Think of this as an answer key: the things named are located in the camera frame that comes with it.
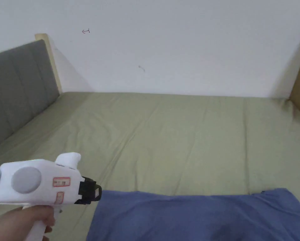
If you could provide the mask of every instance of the sheet wrinkle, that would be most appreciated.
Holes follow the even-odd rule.
[[[245,172],[245,185],[246,192],[250,194],[250,180],[249,180],[249,165],[248,165],[248,145],[247,145],[247,102],[246,99],[243,99],[243,125],[244,125],[244,148],[245,148],[245,164],[244,164],[244,172]]]
[[[125,138],[125,139],[127,139],[127,140],[123,143],[123,145],[121,145],[122,147],[120,148],[120,151],[118,152],[118,155],[115,155],[114,158],[113,158],[113,159],[110,161],[110,163],[107,165],[107,167],[108,167],[108,166],[110,166],[110,164],[113,164],[112,167],[111,167],[110,173],[108,173],[108,171],[106,171],[105,177],[107,177],[107,175],[110,175],[110,176],[111,176],[111,174],[113,173],[113,171],[114,171],[114,169],[115,169],[115,166],[117,165],[117,163],[118,163],[118,161],[119,161],[119,159],[120,159],[120,157],[121,157],[121,155],[122,155],[124,149],[125,149],[125,148],[128,146],[128,144],[133,140],[133,138],[135,137],[135,135],[136,135],[138,132],[140,132],[140,131],[144,128],[144,126],[145,126],[146,123],[149,121],[149,119],[151,118],[151,116],[153,115],[153,113],[158,109],[159,105],[161,104],[161,101],[162,101],[162,98],[160,99],[159,103],[154,107],[154,109],[151,111],[149,117],[148,117],[146,120],[141,120],[141,121],[137,124],[137,126],[132,130],[132,133],[131,133],[129,136],[127,136],[127,137]]]
[[[185,170],[186,170],[186,168],[187,168],[187,165],[188,165],[188,163],[189,163],[190,155],[191,155],[191,153],[192,153],[192,151],[193,151],[193,147],[194,147],[194,144],[195,144],[196,136],[197,136],[198,130],[199,130],[199,125],[200,125],[200,123],[203,123],[204,120],[205,120],[205,116],[206,116],[206,112],[207,112],[207,109],[208,109],[208,106],[209,106],[209,102],[210,102],[210,97],[208,98],[208,102],[207,102],[207,104],[206,104],[206,106],[205,106],[205,109],[203,110],[202,117],[200,118],[201,121],[199,120],[198,123],[197,123],[197,125],[196,125],[196,127],[195,127],[195,130],[194,130],[194,137],[193,137],[193,142],[192,142],[190,151],[188,152],[188,155],[187,155],[187,157],[186,157],[185,165],[184,165],[184,167],[183,167],[183,169],[182,169],[182,173],[180,174],[180,177],[179,177],[179,179],[178,179],[178,182],[177,182],[176,188],[175,188],[175,190],[174,190],[174,192],[173,192],[173,195],[176,195],[176,193],[177,193],[177,191],[178,191],[178,189],[179,189],[179,186],[180,186],[180,183],[181,183],[181,179],[182,179],[182,177],[183,177],[183,175],[184,175],[184,172],[185,172]]]
[[[73,228],[71,229],[71,232],[74,231],[74,229],[76,228],[76,226],[78,225],[78,223],[80,222],[82,216],[84,215],[85,211],[86,211],[86,208],[87,208],[87,205],[84,206],[84,210],[83,212],[81,213],[81,215],[79,216],[79,218],[77,219],[77,221],[75,222]]]

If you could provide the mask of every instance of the mattress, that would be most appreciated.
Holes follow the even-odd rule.
[[[284,99],[65,93],[0,145],[4,162],[79,152],[104,189],[300,201],[300,112]],[[52,240],[85,240],[97,203],[64,207]],[[0,205],[0,215],[14,206]]]

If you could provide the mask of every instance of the blue blanket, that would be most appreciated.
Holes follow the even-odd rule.
[[[300,240],[300,203],[287,189],[234,196],[103,191],[95,240]]]

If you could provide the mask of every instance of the finger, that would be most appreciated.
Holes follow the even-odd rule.
[[[53,229],[50,226],[47,226],[46,229],[45,229],[45,233],[50,233],[52,231],[53,231]]]
[[[21,211],[21,210],[22,210],[22,206],[20,206],[20,207],[18,207],[18,208],[15,208],[15,209],[13,209],[13,210],[10,210],[10,211],[6,212],[5,215],[8,214],[8,213],[19,212],[19,211]]]
[[[44,236],[42,241],[49,241],[49,238],[47,238],[46,236]]]
[[[51,206],[37,205],[24,209],[30,213],[34,221],[42,220],[47,226],[55,225],[54,209]]]

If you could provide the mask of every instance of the bed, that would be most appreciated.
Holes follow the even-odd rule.
[[[0,53],[3,66],[4,55],[23,60],[8,66],[20,89],[33,94],[11,114],[19,95],[13,93],[13,101],[1,96],[17,88],[0,88],[10,128],[0,121],[0,165],[79,152],[81,174],[107,190],[234,195],[284,187],[300,201],[300,111],[291,100],[61,93],[48,39],[38,38]],[[38,73],[28,73],[28,62]],[[2,72],[0,81],[14,83]],[[33,102],[40,94],[44,103]],[[85,240],[96,206],[66,206],[51,240]],[[0,215],[13,208],[0,205]]]

